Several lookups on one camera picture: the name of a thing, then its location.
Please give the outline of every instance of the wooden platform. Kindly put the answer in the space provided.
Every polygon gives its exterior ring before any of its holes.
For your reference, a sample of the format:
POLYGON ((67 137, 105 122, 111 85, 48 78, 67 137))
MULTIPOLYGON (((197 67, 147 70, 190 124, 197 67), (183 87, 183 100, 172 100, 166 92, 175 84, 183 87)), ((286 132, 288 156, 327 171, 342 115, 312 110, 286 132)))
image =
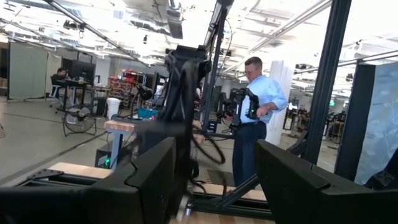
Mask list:
MULTIPOLYGON (((95 167, 88 167, 76 164, 69 164, 64 162, 59 162, 54 166, 50 167, 52 170, 64 171, 67 174, 84 175, 87 177, 105 178, 112 172, 108 169, 101 169, 95 167)), ((205 184, 204 187, 209 194, 220 194, 222 192, 222 186, 205 184)), ((259 190, 251 190, 247 193, 244 198, 265 200, 264 194, 259 190)), ((200 213, 193 212, 188 220, 184 222, 178 222, 173 220, 172 224, 177 223, 187 223, 187 224, 275 224, 273 221, 268 220, 255 220, 252 218, 241 218, 241 217, 231 217, 226 215, 216 215, 210 213, 200 213)))

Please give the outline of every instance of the black box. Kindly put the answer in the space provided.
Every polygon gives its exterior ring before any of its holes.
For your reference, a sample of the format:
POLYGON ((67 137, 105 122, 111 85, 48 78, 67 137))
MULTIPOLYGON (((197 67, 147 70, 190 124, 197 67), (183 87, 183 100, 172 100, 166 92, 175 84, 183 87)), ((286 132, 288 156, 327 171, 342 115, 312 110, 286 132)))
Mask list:
POLYGON ((216 133, 217 132, 217 121, 209 121, 207 123, 207 131, 210 133, 216 133))
MULTIPOLYGON (((96 150, 94 164, 95 167, 110 169, 111 163, 113 162, 111 161, 112 143, 113 141, 109 141, 109 143, 96 150)), ((116 167, 123 166, 135 159, 133 155, 135 147, 136 142, 134 140, 119 151, 116 167)))

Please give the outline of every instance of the light blue shirt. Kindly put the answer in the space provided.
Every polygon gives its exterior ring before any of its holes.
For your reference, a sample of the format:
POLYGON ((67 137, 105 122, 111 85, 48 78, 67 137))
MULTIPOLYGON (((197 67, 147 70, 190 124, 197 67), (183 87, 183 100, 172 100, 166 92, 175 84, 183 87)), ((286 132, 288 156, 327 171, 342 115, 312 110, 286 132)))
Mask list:
MULTIPOLYGON (((269 120, 271 120, 271 117, 274 113, 282 111, 287 106, 287 98, 285 97, 279 84, 275 80, 268 78, 265 75, 257 77, 255 80, 253 80, 253 82, 248 85, 247 88, 249 88, 250 91, 252 91, 255 95, 259 97, 260 106, 266 103, 273 102, 275 103, 276 107, 278 107, 278 110, 269 111, 267 115, 260 117, 260 121, 266 124, 269 123, 269 120)), ((256 122, 256 120, 249 119, 246 116, 246 113, 249 110, 249 106, 250 99, 248 96, 246 96, 242 102, 241 108, 242 123, 256 122)))

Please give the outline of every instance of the ceiling light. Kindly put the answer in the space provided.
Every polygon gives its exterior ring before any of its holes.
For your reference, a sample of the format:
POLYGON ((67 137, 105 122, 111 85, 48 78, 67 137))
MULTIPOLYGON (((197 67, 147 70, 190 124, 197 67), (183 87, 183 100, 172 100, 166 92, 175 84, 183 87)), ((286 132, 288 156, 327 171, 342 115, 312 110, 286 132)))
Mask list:
POLYGON ((5 35, 0 35, 0 43, 8 43, 8 38, 5 35))

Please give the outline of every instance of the table leg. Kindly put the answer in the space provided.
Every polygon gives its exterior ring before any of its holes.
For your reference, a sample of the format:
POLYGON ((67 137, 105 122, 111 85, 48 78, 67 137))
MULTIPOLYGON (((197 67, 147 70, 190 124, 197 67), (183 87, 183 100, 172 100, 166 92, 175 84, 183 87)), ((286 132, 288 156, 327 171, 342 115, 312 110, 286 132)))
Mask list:
POLYGON ((86 95, 86 86, 83 86, 83 90, 81 91, 82 96, 81 96, 81 103, 82 105, 84 105, 85 102, 85 95, 86 95))
POLYGON ((76 104, 76 91, 77 91, 77 88, 73 87, 73 94, 72 94, 72 100, 73 100, 72 104, 73 105, 76 104))
POLYGON ((65 86, 65 92, 63 93, 62 111, 66 111, 67 110, 68 87, 69 86, 65 86))
POLYGON ((112 143, 112 151, 111 151, 111 169, 115 170, 118 165, 117 158, 120 149, 122 148, 123 143, 123 135, 120 133, 113 134, 113 143, 112 143))

